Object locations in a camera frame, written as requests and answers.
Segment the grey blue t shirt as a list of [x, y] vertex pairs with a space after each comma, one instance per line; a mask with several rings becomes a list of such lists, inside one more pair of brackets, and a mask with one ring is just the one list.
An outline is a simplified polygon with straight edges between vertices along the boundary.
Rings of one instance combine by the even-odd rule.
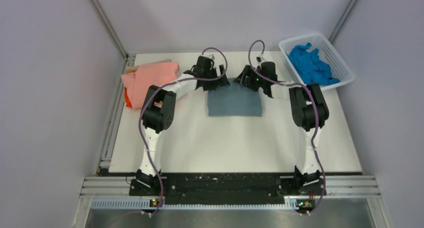
[[259, 93], [235, 83], [234, 80], [234, 78], [230, 78], [229, 86], [208, 92], [208, 116], [261, 117], [263, 115], [263, 106]]

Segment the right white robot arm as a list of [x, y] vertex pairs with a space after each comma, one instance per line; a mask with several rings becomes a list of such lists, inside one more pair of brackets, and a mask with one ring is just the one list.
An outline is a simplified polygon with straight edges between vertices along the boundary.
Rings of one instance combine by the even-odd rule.
[[261, 89], [270, 98], [289, 101], [293, 122], [299, 127], [299, 150], [290, 187], [308, 195], [324, 190], [325, 172], [317, 148], [330, 112], [320, 86], [280, 82], [276, 65], [270, 61], [257, 67], [245, 65], [234, 81], [253, 91]]

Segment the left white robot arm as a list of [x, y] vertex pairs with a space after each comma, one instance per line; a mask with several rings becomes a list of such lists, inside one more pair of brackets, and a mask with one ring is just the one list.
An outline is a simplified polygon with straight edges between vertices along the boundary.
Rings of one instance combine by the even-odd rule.
[[143, 154], [134, 181], [149, 195], [162, 198], [165, 194], [158, 144], [173, 123], [177, 100], [199, 88], [210, 91], [229, 85], [228, 60], [219, 66], [215, 66], [214, 61], [212, 55], [202, 54], [195, 65], [175, 80], [160, 86], [151, 85], [147, 90], [138, 119]]

